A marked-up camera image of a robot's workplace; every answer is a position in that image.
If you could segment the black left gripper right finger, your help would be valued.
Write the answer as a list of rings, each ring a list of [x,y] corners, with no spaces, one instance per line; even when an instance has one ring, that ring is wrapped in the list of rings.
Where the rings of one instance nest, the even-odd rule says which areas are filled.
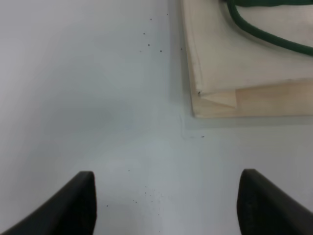
[[[242,171],[237,217],[243,235],[313,233],[313,213],[255,169]]]

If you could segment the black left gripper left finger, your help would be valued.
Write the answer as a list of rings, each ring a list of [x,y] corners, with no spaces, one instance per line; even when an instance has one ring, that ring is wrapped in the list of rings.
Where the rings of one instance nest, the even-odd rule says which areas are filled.
[[[92,235],[97,220],[95,176],[77,173],[49,200],[3,235]]]

